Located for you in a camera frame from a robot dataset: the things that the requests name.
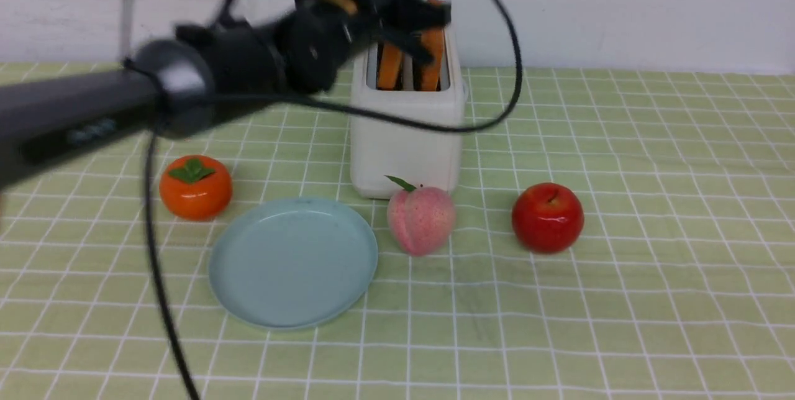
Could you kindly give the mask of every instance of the apple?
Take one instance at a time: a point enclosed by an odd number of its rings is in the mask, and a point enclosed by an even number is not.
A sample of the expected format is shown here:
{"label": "apple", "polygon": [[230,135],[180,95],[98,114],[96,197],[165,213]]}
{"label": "apple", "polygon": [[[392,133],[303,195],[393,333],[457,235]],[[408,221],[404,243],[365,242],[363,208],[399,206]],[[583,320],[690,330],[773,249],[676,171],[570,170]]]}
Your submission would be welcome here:
{"label": "apple", "polygon": [[455,205],[446,191],[415,187],[387,176],[403,190],[393,194],[386,207],[389,231],[407,255],[422,257],[445,245],[455,227]]}
{"label": "apple", "polygon": [[576,194],[560,184],[545,182],[520,194],[511,211],[511,224],[524,247],[553,255],[576,242],[585,214]]}

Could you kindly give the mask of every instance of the table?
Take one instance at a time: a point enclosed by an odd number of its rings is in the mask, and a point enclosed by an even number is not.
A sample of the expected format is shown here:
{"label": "table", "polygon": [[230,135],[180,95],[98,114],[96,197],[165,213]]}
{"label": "table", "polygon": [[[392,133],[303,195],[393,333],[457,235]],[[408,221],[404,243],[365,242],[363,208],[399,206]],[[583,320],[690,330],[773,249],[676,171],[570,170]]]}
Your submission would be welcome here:
{"label": "table", "polygon": [[[0,83],[105,67],[5,63]],[[465,69],[469,120],[502,109],[511,72]],[[795,75],[525,77],[513,117],[466,137],[457,229],[426,258],[403,255],[386,202],[350,185],[343,115],[282,106],[163,140],[159,168],[206,153],[235,178],[210,224],[157,204],[173,312],[204,397],[795,398]],[[324,97],[349,91],[346,71]],[[3,194],[0,398],[184,397],[148,283],[144,148],[135,136]],[[517,245],[509,210],[545,180],[576,191],[586,224],[571,251],[541,257]],[[375,281],[319,329],[251,329],[211,296],[208,251],[239,214],[299,194],[370,222]]]}

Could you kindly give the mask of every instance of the green leaf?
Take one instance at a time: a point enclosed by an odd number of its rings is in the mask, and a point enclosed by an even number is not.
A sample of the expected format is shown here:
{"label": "green leaf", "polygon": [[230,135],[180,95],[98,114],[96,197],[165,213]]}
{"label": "green leaf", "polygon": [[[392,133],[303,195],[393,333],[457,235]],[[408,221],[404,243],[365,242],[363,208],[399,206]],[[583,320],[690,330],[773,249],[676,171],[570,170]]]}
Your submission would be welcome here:
{"label": "green leaf", "polygon": [[181,180],[183,183],[191,184],[191,175],[184,167],[172,168],[168,171],[168,176]]}
{"label": "green leaf", "polygon": [[400,178],[397,178],[395,176],[387,175],[386,177],[389,178],[394,184],[397,184],[398,186],[402,187],[403,190],[407,191],[407,193],[410,193],[410,191],[417,189],[413,185],[405,182],[405,180],[401,180]]}
{"label": "green leaf", "polygon": [[213,168],[204,167],[200,159],[191,158],[187,160],[182,167],[171,169],[168,174],[173,178],[181,180],[185,184],[193,184],[215,172]]}
{"label": "green leaf", "polygon": [[191,158],[185,162],[185,170],[191,175],[198,175],[202,168],[204,168],[204,165],[201,164],[201,160],[198,158]]}
{"label": "green leaf", "polygon": [[199,174],[196,175],[196,180],[198,181],[198,180],[201,180],[202,178],[206,178],[206,177],[212,175],[215,172],[216,171],[213,168],[209,168],[209,167],[202,168],[201,170],[199,170]]}

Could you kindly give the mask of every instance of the fake fruit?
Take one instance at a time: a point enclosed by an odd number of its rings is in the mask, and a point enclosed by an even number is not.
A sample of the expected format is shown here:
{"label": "fake fruit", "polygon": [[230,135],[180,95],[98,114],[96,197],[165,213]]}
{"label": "fake fruit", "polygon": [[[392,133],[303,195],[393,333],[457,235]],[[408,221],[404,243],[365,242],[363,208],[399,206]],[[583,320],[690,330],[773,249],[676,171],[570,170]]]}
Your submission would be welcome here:
{"label": "fake fruit", "polygon": [[181,157],[165,169],[160,179],[165,207],[191,221],[215,218],[232,199],[232,178],[221,162],[202,155]]}
{"label": "fake fruit", "polygon": [[445,245],[455,227],[455,205],[440,188],[414,187],[404,180],[387,176],[400,185],[389,199],[386,220],[397,244],[408,255],[421,257]]}
{"label": "fake fruit", "polygon": [[568,188],[547,182],[527,188],[511,211],[514,233],[535,253],[559,253],[579,238],[585,225],[582,204]]}

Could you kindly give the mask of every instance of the plate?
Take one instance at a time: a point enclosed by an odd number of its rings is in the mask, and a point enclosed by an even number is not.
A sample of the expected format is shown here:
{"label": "plate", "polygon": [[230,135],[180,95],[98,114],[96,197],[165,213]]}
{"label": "plate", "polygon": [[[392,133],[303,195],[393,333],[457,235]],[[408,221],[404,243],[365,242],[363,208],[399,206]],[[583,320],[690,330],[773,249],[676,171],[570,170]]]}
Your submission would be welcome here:
{"label": "plate", "polygon": [[276,199],[231,222],[213,246],[210,288],[230,315],[266,329],[332,320],[375,275],[370,225],[341,202]]}

